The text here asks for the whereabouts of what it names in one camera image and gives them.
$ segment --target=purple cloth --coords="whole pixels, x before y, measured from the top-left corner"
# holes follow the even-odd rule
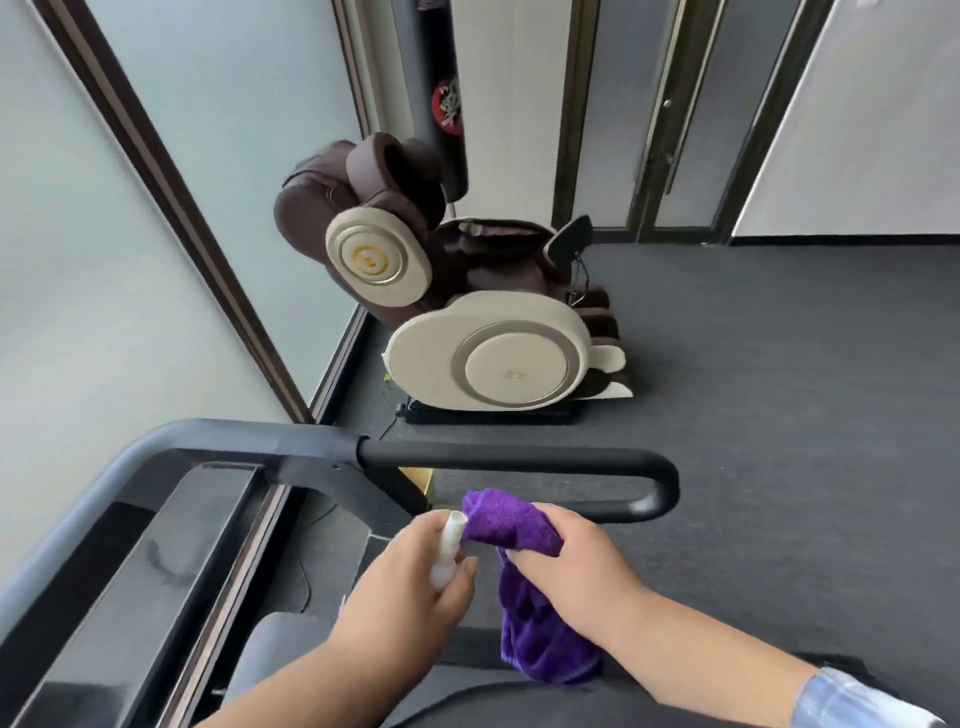
[[[503,564],[500,654],[524,675],[542,683],[572,685],[600,672],[600,650],[574,632],[546,596],[507,558],[505,549],[530,549],[559,556],[564,540],[530,503],[489,488],[464,496],[464,538],[498,546]]]

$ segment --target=person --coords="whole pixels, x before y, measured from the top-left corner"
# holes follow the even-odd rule
[[[602,528],[537,504],[560,556],[509,558],[574,630],[606,650],[659,703],[768,728],[928,728],[920,708],[818,670],[658,595]],[[475,557],[458,556],[439,594],[429,580],[449,511],[415,518],[363,574],[329,639],[201,725],[373,728],[423,679],[473,599]]]

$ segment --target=hand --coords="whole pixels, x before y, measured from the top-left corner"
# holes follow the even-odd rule
[[[457,571],[442,593],[430,583],[449,515],[417,516],[390,541],[353,589],[326,643],[345,665],[358,666],[371,683],[399,696],[433,667],[473,600],[475,556],[457,556]]]
[[[511,551],[510,560],[567,624],[609,651],[620,617],[629,618],[645,588],[602,528],[560,506],[534,505],[557,529],[564,547],[556,558]]]

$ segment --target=denim sleeve cuff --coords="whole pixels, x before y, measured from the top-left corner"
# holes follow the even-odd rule
[[[943,721],[825,667],[804,686],[790,728],[930,728]]]

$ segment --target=black punching bag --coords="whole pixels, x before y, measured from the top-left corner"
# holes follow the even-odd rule
[[[394,0],[417,139],[440,154],[448,203],[467,194],[467,147],[449,0]]]

